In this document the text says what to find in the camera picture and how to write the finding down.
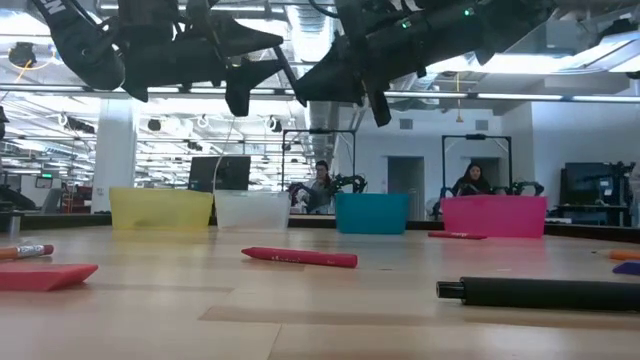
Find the orange marker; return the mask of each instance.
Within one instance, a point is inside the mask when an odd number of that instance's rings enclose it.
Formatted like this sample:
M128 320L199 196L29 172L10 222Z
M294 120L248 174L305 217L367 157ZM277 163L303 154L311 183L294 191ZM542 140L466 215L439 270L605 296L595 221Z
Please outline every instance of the orange marker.
M28 245L0 249L0 260L16 260L53 254L53 245Z
M611 250L611 251L594 251L595 254L605 255L611 260L640 260L640 251L633 250Z

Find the black metal frame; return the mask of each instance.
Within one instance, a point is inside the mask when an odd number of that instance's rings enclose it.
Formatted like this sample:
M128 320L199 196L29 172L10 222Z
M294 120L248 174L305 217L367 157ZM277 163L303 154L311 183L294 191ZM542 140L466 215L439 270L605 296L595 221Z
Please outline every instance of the black metal frame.
M351 167L353 174L356 174L356 131L355 130L324 130L324 129L311 129L311 130L282 130L282 174L280 180L280 187L284 191L284 168L285 168L285 155L287 153L287 134L289 133L308 133L309 135L328 135L328 134L351 134L353 137L353 158L351 161Z
M507 152L509 158L509 187L513 186L513 154L511 151L511 136L492 136L484 134L470 135L442 135L442 188L447 187L447 154L446 140L449 138L464 139L468 141L484 141L489 139L502 139L507 141Z

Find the dark hair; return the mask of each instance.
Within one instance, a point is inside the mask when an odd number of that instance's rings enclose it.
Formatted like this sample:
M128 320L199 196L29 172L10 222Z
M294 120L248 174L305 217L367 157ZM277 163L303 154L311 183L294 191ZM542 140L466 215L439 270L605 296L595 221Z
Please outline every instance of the dark hair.
M327 170L327 174L324 177L324 186L329 187L331 185L331 177L329 177L329 164L324 160L320 160L316 163L316 167L318 166L323 166Z
M484 180L484 174L483 174L484 171L482 171L482 166L474 162L471 162L471 164L467 166L467 171L464 172L464 179L471 181L471 169L473 169L474 167L477 167L478 169L480 169L480 178L478 179L478 181Z

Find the table surface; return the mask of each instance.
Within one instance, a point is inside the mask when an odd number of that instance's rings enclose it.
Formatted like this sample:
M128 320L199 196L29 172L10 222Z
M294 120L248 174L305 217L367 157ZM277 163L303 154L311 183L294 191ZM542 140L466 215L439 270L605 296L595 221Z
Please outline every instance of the table surface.
M640 349L640 315L464 307L435 292L465 275L637 282L591 253L633 245L108 227L22 240L100 269L77 288L0 294L2 359L637 360ZM252 260L250 246L353 252L360 266Z

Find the white pillar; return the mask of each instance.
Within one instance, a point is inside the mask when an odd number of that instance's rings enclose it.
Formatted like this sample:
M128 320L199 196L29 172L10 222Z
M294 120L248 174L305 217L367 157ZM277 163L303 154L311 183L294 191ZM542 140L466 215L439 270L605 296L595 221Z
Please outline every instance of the white pillar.
M134 100L103 99L101 102L92 213L111 210L110 188L133 187L138 119Z

